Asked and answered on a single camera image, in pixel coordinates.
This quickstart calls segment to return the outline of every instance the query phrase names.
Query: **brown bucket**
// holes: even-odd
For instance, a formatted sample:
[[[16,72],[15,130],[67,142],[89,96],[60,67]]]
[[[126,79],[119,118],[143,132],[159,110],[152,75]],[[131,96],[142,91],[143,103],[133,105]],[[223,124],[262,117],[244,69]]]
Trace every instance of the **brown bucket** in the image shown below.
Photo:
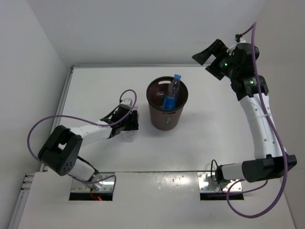
[[[189,93],[185,84],[180,81],[180,93],[177,107],[172,110],[163,109],[163,101],[168,85],[173,80],[171,76],[163,76],[152,81],[146,91],[146,98],[149,104],[151,122],[159,130],[171,130],[179,121],[183,107],[187,101]]]

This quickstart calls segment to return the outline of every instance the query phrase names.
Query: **cable connector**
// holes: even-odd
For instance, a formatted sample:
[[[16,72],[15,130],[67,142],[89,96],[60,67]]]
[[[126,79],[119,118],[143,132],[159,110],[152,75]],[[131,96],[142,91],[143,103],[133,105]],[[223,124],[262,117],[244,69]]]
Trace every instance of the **cable connector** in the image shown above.
[[[236,42],[239,43],[239,42],[240,42],[240,39],[242,38],[242,36],[243,36],[242,34],[236,34],[236,35],[235,35],[235,40],[236,40]]]

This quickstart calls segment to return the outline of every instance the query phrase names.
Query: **white enclosure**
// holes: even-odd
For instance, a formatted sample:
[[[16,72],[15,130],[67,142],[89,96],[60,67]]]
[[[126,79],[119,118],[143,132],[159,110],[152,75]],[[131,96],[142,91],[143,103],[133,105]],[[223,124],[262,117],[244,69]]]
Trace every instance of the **white enclosure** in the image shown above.
[[[271,92],[274,121],[298,159],[285,195],[296,228],[304,228],[305,1],[3,0],[0,6],[0,228],[9,225],[24,174],[39,169],[26,148],[27,133],[55,114],[73,64],[194,63],[194,53],[217,38],[233,44],[235,33],[254,20],[258,70]],[[225,81],[217,83],[222,88]],[[34,133],[35,152],[51,125]]]
[[[146,88],[156,77],[174,73],[182,75],[189,98],[178,125],[170,131],[157,130],[150,123]],[[36,173],[19,229],[98,228],[101,223],[111,229],[294,228],[284,196],[269,214],[250,225],[226,201],[200,200],[194,171],[209,170],[212,159],[220,164],[254,159],[249,125],[229,80],[220,82],[203,67],[80,67],[73,69],[68,82],[59,110],[88,120],[105,116],[118,104],[121,92],[134,89],[139,130],[131,143],[116,136],[86,145],[79,152],[101,172],[120,172],[116,173],[112,202],[69,201],[71,178],[59,177],[49,169]],[[67,118],[56,123],[84,124]],[[245,182],[243,188],[261,184]],[[233,201],[234,206],[247,214],[257,213],[273,201],[279,187],[278,179],[269,181],[259,192],[245,195],[244,201]]]

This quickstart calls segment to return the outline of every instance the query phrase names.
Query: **white robotic arm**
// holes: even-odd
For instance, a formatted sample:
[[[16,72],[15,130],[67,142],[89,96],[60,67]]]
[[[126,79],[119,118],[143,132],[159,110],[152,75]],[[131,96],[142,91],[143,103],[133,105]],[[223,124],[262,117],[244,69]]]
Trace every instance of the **white robotic arm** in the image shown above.
[[[215,177],[218,183],[227,183],[235,179],[256,182],[284,175],[282,150],[266,119],[266,115],[270,116],[273,123],[269,106],[269,90],[264,77],[261,75],[256,77],[254,73],[253,57],[258,58],[259,50],[257,47],[252,49],[251,44],[246,43],[245,40],[241,41],[240,36],[240,34],[236,35],[236,41],[239,43],[230,49],[217,39],[207,49],[193,56],[193,59],[201,65],[211,55],[216,57],[206,70],[219,80],[225,76],[231,80],[231,88],[247,116],[254,142],[255,160],[217,166]],[[268,114],[265,114],[262,109],[258,85]],[[288,155],[287,162],[288,170],[290,170],[296,165],[295,155]]]
[[[60,176],[71,175],[82,181],[91,181],[98,171],[78,156],[80,147],[92,142],[112,138],[122,130],[138,130],[138,114],[133,109],[132,99],[124,99],[109,115],[97,121],[95,125],[66,128],[56,127],[40,150],[38,158]],[[117,125],[117,122],[130,113]]]
[[[272,114],[269,106],[269,96],[263,94],[264,104],[267,107],[272,122]],[[255,159],[265,159],[268,156],[282,156],[281,148],[272,131],[265,114],[263,112],[258,94],[253,97],[246,96],[240,100],[240,105],[244,109],[250,126]],[[235,163],[222,166],[222,173],[225,180],[242,179],[245,180],[243,163]]]

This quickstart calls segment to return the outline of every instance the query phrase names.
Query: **plastic bottle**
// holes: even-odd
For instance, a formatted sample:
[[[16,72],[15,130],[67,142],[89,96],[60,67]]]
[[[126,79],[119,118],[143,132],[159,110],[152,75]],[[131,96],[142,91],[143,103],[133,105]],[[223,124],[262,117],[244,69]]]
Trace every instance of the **plastic bottle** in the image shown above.
[[[163,102],[163,109],[172,110],[176,108],[179,95],[180,79],[181,76],[175,74],[173,81],[168,85],[167,93]]]

